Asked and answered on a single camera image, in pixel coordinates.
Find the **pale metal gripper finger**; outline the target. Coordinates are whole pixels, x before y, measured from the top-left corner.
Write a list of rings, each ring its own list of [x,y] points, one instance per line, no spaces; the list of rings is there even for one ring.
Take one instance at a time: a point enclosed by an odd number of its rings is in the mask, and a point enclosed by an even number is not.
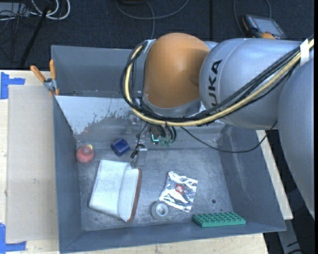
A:
[[[144,166],[146,162],[148,149],[146,147],[138,147],[136,154],[136,166]]]

